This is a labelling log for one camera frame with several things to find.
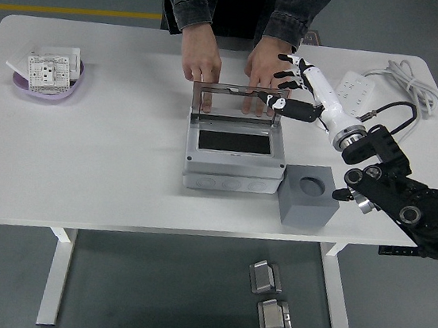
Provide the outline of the person's left hand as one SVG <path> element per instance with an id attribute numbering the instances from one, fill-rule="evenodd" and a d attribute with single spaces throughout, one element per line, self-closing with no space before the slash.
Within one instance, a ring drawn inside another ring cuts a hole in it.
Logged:
<path id="1" fill-rule="evenodd" d="M 292 54 L 292 48 L 291 44 L 283 40 L 263 36 L 247 58 L 244 72 L 249 78 L 249 87 L 277 89 L 279 79 L 276 79 L 274 74 L 289 68 L 278 55 Z"/>

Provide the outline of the person's right hand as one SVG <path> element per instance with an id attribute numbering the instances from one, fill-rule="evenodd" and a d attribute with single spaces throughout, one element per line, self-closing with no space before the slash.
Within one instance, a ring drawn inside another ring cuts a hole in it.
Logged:
<path id="1" fill-rule="evenodd" d="M 182 29 L 181 63 L 185 79 L 191 82 L 218 83 L 221 58 L 210 23 Z"/>

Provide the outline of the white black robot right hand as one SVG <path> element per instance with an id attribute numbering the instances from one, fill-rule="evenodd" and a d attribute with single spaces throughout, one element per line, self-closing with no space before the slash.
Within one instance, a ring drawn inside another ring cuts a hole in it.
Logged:
<path id="1" fill-rule="evenodd" d="M 261 91 L 258 97 L 268 108 L 281 116 L 301 122 L 321 121 L 328 132 L 329 141 L 337 151 L 344 150 L 366 136 L 362 123 L 346 114 L 338 95 L 319 68 L 297 56 L 280 54 L 279 59 L 288 61 L 294 66 L 292 69 L 274 74 L 276 79 L 287 76 L 290 78 L 289 81 L 280 83 L 279 87 L 308 90 L 316 102 L 310 104 Z"/>

